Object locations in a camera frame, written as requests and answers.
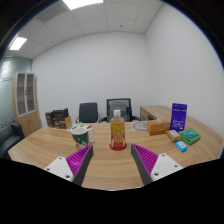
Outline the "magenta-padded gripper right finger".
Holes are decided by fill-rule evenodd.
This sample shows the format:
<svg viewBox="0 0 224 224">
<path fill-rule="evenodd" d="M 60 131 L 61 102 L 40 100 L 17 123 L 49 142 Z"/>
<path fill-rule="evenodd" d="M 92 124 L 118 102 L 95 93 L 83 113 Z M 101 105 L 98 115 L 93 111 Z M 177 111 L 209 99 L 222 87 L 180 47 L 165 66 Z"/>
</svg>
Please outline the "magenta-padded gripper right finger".
<svg viewBox="0 0 224 224">
<path fill-rule="evenodd" d="M 182 166 L 167 154 L 156 154 L 136 144 L 131 145 L 131 155 L 135 160 L 144 185 L 182 169 Z"/>
</svg>

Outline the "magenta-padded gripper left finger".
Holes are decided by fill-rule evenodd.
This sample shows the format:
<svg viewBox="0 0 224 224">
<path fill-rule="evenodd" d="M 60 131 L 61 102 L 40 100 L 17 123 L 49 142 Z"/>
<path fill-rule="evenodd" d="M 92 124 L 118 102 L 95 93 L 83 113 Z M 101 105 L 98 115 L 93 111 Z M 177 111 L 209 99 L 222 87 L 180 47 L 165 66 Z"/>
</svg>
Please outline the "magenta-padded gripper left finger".
<svg viewBox="0 0 224 224">
<path fill-rule="evenodd" d="M 93 156 L 93 146 L 87 146 L 68 157 L 57 157 L 45 171 L 81 186 Z"/>
</svg>

